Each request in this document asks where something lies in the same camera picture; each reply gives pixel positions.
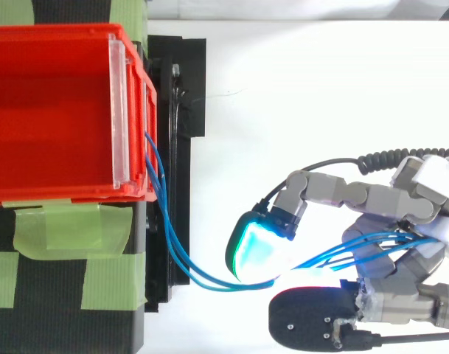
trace black connector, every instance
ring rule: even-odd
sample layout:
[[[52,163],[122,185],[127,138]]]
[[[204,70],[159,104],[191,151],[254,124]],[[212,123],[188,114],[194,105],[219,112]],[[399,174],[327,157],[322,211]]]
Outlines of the black connector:
[[[286,212],[276,206],[266,215],[268,227],[271,227],[280,237],[286,237],[290,241],[295,238],[301,218]]]
[[[361,352],[382,345],[379,334],[373,334],[368,330],[353,330],[350,324],[341,328],[341,342],[341,350],[347,352]]]

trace green masking tape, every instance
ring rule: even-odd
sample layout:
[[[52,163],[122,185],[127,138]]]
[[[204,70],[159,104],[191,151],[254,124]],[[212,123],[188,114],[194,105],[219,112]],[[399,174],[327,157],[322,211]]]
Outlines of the green masking tape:
[[[18,252],[0,252],[0,308],[14,307],[18,259]]]
[[[144,0],[111,0],[109,21],[121,24],[133,42],[142,42],[147,53],[147,2]]]
[[[0,26],[34,24],[31,0],[0,0]]]
[[[58,204],[16,212],[14,247],[33,260],[120,257],[129,239],[132,208]]]
[[[145,303],[145,253],[87,260],[82,310],[134,311]]]

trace metal bolt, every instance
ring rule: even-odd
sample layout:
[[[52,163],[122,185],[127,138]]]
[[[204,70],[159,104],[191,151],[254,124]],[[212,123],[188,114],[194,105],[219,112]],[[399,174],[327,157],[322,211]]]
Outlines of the metal bolt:
[[[180,76],[180,66],[178,64],[172,65],[172,76],[179,77]]]

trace blue wire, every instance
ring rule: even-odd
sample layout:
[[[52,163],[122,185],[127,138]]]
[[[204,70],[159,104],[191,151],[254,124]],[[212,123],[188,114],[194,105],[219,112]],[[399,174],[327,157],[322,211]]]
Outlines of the blue wire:
[[[162,215],[164,216],[164,228],[165,228],[165,237],[166,237],[166,241],[167,241],[167,247],[170,250],[170,254],[172,255],[173,260],[177,263],[177,265],[180,267],[180,269],[194,282],[196,282],[196,284],[198,284],[199,286],[201,286],[202,288],[205,288],[207,290],[212,290],[212,291],[221,291],[221,292],[232,292],[232,291],[246,291],[246,290],[260,290],[260,289],[264,289],[264,288],[269,288],[273,285],[274,280],[268,281],[268,282],[261,282],[258,284],[250,284],[250,285],[244,285],[244,284],[234,284],[234,283],[230,283],[230,282],[224,282],[222,280],[219,280],[209,274],[207,274],[205,271],[203,271],[201,268],[199,268],[196,264],[193,263],[193,261],[191,261],[191,259],[189,258],[188,254],[186,253],[186,251],[184,250],[183,246],[180,244],[180,241],[178,240],[175,230],[173,229],[173,226],[170,222],[170,216],[168,215],[168,205],[167,205],[167,185],[166,185],[166,181],[165,181],[165,172],[164,172],[164,166],[162,164],[162,161],[160,159],[160,155],[159,152],[157,150],[157,147],[155,145],[155,143],[153,142],[153,140],[150,138],[150,136],[146,133],[145,134],[148,142],[150,143],[150,146],[152,147],[152,149],[154,150],[154,153],[156,155],[157,161],[159,163],[159,172],[160,172],[160,177],[161,177],[161,181],[159,181],[159,177],[156,175],[156,172],[152,166],[152,164],[150,163],[150,160],[148,158],[148,156],[146,156],[146,164],[147,164],[147,171],[149,172],[149,177],[150,180],[153,184],[153,189],[156,192],[157,195],[157,201],[159,203],[160,209],[162,211]],[[374,240],[369,240],[367,241],[368,238],[374,238],[374,237],[379,237],[376,238]],[[417,237],[416,235],[413,234],[406,234],[406,233],[402,233],[402,232],[375,232],[372,234],[368,234],[368,235],[363,235],[360,237],[357,237],[351,241],[342,243],[336,247],[332,247],[331,249],[321,253],[320,255],[311,258],[310,260],[302,263],[301,265],[299,265],[297,268],[309,268],[311,266],[314,266],[324,260],[330,259],[332,257],[335,257],[339,254],[343,254],[346,253],[350,250],[353,249],[357,249],[363,246],[366,246],[370,243],[380,243],[380,242],[384,242],[387,240],[408,240],[408,241],[412,241],[412,240],[419,240],[417,241],[418,244],[422,244],[424,243],[423,239],[420,240],[420,237]],[[416,242],[410,242],[407,243],[404,246],[403,249],[407,249],[410,248],[412,246],[414,246]],[[393,249],[387,250],[385,252],[383,252],[385,255],[392,253],[394,251],[398,251],[400,249],[397,249],[396,247],[394,247]],[[187,269],[187,267],[180,261],[180,258],[193,270],[195,271],[197,274],[199,274],[200,276],[202,276],[204,279],[209,280],[217,285],[223,286],[224,288],[216,288],[216,287],[212,287],[206,284],[203,284],[201,281],[199,281],[197,278],[195,278],[191,272],[189,272],[189,270]],[[362,260],[358,260],[355,261],[354,264],[360,264],[362,262],[368,262],[372,259],[369,260],[370,257],[366,259],[362,259]],[[343,265],[337,265],[334,267],[331,267],[333,270],[339,270],[339,269],[343,269],[340,267],[344,267],[347,268],[349,266],[353,266],[354,264],[350,264],[349,263],[345,263]]]
[[[165,171],[164,166],[161,162],[161,159],[159,157],[159,152],[157,151],[157,147],[153,143],[153,140],[146,134],[146,138],[149,141],[150,145],[152,146],[152,149],[154,150],[154,153],[156,154],[157,161],[159,162],[159,172],[161,175],[161,183],[162,186],[162,195],[161,195],[161,201],[159,201],[159,206],[161,207],[162,214],[164,216],[164,224],[166,226],[165,228],[165,236],[171,238],[171,243],[176,247],[176,251],[180,258],[197,274],[202,276],[204,279],[209,280],[217,285],[224,286],[227,288],[232,288],[236,290],[260,290],[265,288],[270,288],[274,281],[271,280],[269,282],[262,282],[258,284],[250,284],[250,285],[244,285],[244,284],[234,284],[231,282],[224,282],[222,280],[219,280],[218,278],[215,278],[209,274],[207,274],[205,271],[203,271],[201,268],[196,266],[196,264],[193,263],[193,261],[189,258],[188,254],[185,252],[183,246],[180,244],[180,241],[178,240],[175,230],[173,229],[173,226],[170,222],[170,217],[168,215],[168,208],[167,208],[167,188],[165,184]],[[154,185],[158,185],[159,182],[156,179],[156,174],[153,172],[152,164],[150,163],[150,160],[146,158],[147,163],[147,169],[149,170],[149,175],[151,180],[153,180]]]
[[[362,258],[360,260],[355,260],[353,262],[345,263],[345,264],[342,264],[342,265],[336,265],[334,267],[331,267],[331,269],[334,270],[334,271],[340,271],[341,269],[349,268],[349,267],[355,266],[357,264],[370,262],[372,260],[376,260],[378,258],[385,257],[387,254],[390,254],[392,252],[402,251],[404,249],[409,249],[411,247],[420,246],[420,245],[425,244],[425,243],[435,243],[435,242],[438,242],[438,241],[436,239],[433,239],[433,238],[426,238],[426,239],[422,239],[422,240],[418,240],[418,241],[413,241],[413,242],[407,243],[405,245],[395,246],[392,249],[388,249],[388,250],[383,251],[383,252],[381,252],[379,254],[374,254],[373,256],[370,256],[370,257],[365,257],[365,258]]]

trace robotic hand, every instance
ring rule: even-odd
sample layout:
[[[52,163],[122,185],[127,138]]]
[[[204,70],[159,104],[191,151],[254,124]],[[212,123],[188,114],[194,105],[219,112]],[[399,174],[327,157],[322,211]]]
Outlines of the robotic hand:
[[[357,282],[278,294],[269,308],[276,341],[297,350],[338,352],[449,339],[449,333],[381,337],[355,327],[356,322],[401,325],[415,320],[449,329],[449,285],[422,284],[449,257],[449,157],[421,155],[399,163],[390,187],[347,184],[340,177],[300,170],[288,176],[270,212],[265,205],[269,199],[256,205],[253,212],[265,215],[275,233],[289,240],[311,201],[362,213],[343,241],[396,229],[441,241],[411,248],[396,261],[379,244],[367,243],[352,251],[355,260],[373,259],[356,265]]]

